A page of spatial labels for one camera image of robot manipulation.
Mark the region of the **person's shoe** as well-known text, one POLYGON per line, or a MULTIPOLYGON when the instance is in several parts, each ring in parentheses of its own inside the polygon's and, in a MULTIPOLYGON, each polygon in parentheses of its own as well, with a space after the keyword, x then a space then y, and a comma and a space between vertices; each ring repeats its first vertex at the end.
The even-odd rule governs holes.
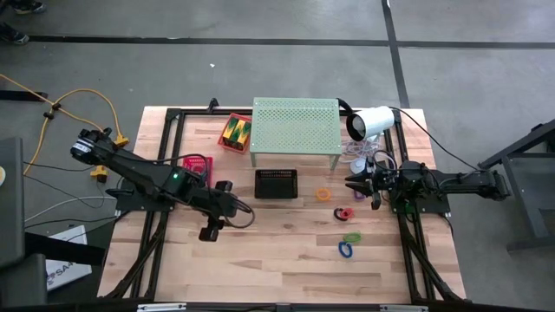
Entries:
POLYGON ((9 6, 19 15, 39 14, 46 10, 46 5, 38 0, 9 0, 9 6))
POLYGON ((0 40, 15 45, 24 45, 29 41, 29 37, 23 32, 12 28, 7 23, 0 23, 0 40))

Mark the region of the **short black floor bar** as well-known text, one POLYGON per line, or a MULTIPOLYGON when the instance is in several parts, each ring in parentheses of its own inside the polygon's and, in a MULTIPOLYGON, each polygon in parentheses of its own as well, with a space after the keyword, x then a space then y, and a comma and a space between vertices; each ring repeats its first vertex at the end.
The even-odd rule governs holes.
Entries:
POLYGON ((28 91, 0 90, 0 101, 35 101, 43 102, 49 95, 44 92, 37 92, 38 96, 28 91))

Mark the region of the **wide black bar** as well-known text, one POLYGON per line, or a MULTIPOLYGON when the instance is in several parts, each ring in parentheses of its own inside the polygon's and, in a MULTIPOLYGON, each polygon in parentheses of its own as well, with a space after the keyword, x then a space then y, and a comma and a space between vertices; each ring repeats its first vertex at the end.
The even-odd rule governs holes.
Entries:
POLYGON ((48 260, 100 266, 106 250, 87 244, 76 244, 34 233, 25 233, 25 255, 42 254, 48 260))

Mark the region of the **silver metal bracket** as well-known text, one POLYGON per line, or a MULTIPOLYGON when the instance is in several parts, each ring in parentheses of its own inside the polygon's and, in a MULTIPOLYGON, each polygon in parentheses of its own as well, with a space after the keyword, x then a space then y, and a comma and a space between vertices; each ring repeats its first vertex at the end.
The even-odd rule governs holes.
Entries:
POLYGON ((185 302, 148 303, 137 306, 136 312, 186 312, 185 302))
POLYGON ((418 305, 383 304, 380 312, 429 312, 428 307, 418 305))

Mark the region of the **black aluminium table frame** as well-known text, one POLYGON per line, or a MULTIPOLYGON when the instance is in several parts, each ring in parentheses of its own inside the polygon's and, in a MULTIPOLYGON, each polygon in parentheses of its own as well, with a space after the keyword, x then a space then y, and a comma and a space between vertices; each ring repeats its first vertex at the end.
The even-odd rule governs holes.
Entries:
POLYGON ((206 219, 186 206, 169 213, 165 239, 151 257, 140 292, 151 289, 158 301, 407 303, 410 300, 401 235, 388 205, 372 210, 356 201, 344 184, 350 169, 330 169, 324 155, 256 156, 218 144, 229 110, 195 107, 146 107, 134 150, 146 158, 172 153, 201 153, 214 161, 214 180, 230 180, 234 192, 255 211, 239 214, 232 228, 214 243, 198 238, 206 219), (297 170, 298 197, 255 198, 255 171, 297 170), (328 188, 329 201, 316 190, 328 188), (352 208, 347 221, 334 218, 336 208, 352 208), (353 257, 339 254, 350 232, 353 257))

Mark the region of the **white printed box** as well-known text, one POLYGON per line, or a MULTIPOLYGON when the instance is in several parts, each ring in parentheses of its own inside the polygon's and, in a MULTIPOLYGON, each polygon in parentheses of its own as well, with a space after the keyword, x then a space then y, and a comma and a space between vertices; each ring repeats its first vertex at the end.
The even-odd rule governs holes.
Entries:
MULTIPOLYGON (((62 241, 69 241, 76 244, 87 244, 88 239, 85 234, 84 225, 70 228, 66 231, 50 236, 62 241)), ((64 262, 57 260, 45 260, 47 275, 47 291, 58 289, 63 285, 72 283, 92 273, 92 267, 88 264, 74 262, 64 262)))

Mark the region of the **green perforated metal shelf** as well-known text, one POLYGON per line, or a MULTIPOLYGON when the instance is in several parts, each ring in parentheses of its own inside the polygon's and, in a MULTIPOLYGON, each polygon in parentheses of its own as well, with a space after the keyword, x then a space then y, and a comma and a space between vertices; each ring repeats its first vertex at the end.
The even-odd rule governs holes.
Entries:
POLYGON ((334 170, 343 154, 337 99, 253 99, 250 157, 259 154, 325 155, 334 170))

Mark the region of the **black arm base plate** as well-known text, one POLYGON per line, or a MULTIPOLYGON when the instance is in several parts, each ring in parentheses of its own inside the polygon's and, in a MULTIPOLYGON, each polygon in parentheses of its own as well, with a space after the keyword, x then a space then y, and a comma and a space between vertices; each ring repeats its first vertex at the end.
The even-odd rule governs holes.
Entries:
POLYGON ((116 199, 116 209, 119 211, 167 212, 173 209, 172 202, 151 198, 131 186, 107 189, 106 194, 116 199))
POLYGON ((450 212, 446 195, 426 194, 424 192, 417 192, 415 194, 391 192, 389 202, 391 211, 396 214, 444 214, 450 212))

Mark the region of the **yellow green crayon box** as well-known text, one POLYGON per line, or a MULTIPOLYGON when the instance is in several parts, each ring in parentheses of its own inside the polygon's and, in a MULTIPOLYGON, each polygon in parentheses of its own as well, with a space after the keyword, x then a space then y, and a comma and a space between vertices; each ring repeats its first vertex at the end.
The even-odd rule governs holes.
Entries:
POLYGON ((243 151, 248 146, 247 141, 251 133, 251 123, 246 120, 242 120, 238 124, 237 130, 237 146, 239 150, 243 151))
POLYGON ((240 142, 240 137, 241 137, 241 133, 244 125, 245 125, 245 122, 243 120, 238 120, 235 128, 233 129, 231 137, 229 139, 230 145, 235 149, 243 148, 243 144, 240 142))
POLYGON ((235 117, 230 117, 229 118, 229 120, 228 120, 228 122, 225 126, 224 132, 222 133, 222 142, 223 142, 224 145, 227 145, 229 143, 229 140, 232 137, 233 131, 234 131, 237 123, 238 123, 237 118, 235 118, 235 117))

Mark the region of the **black plastic basket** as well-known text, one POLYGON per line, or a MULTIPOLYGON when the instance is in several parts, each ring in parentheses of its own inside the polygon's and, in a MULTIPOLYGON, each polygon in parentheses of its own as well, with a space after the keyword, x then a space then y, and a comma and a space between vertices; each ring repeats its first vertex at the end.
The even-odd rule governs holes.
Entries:
POLYGON ((255 198, 294 199, 298 197, 297 170, 259 169, 255 171, 255 198))

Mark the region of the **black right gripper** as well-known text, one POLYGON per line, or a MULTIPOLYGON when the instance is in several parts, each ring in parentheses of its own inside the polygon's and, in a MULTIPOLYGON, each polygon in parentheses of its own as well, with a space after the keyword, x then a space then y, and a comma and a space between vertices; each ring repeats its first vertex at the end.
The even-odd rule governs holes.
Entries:
POLYGON ((380 191, 391 190, 395 186, 396 179, 396 168, 389 168, 386 163, 369 163, 368 171, 363 169, 359 173, 348 176, 345 180, 355 182, 353 189, 356 192, 364 196, 371 196, 379 195, 380 191))

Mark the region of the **black metal stand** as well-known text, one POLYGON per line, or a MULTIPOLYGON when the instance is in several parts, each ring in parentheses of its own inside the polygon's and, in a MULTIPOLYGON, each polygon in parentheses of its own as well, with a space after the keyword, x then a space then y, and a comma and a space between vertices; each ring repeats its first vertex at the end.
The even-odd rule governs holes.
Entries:
POLYGON ((481 161, 478 167, 502 165, 532 236, 509 243, 516 252, 555 247, 555 231, 545 213, 555 212, 555 119, 533 127, 526 136, 481 161))

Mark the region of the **orange plastic basket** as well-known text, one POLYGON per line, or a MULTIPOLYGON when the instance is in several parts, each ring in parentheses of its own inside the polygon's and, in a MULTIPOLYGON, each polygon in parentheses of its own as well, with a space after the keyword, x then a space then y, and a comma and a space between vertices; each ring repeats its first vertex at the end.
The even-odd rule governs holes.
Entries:
POLYGON ((226 150, 245 153, 250 146, 251 126, 251 117, 230 114, 219 136, 218 144, 226 150))

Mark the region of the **red plastic basket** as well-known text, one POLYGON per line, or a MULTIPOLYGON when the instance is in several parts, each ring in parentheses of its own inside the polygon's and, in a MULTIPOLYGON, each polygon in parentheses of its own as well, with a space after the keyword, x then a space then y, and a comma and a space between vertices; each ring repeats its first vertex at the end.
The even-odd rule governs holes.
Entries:
POLYGON ((189 171, 196 172, 200 174, 207 185, 212 183, 212 168, 213 168, 213 158, 212 157, 200 157, 200 156, 190 156, 186 157, 182 161, 182 166, 189 171))

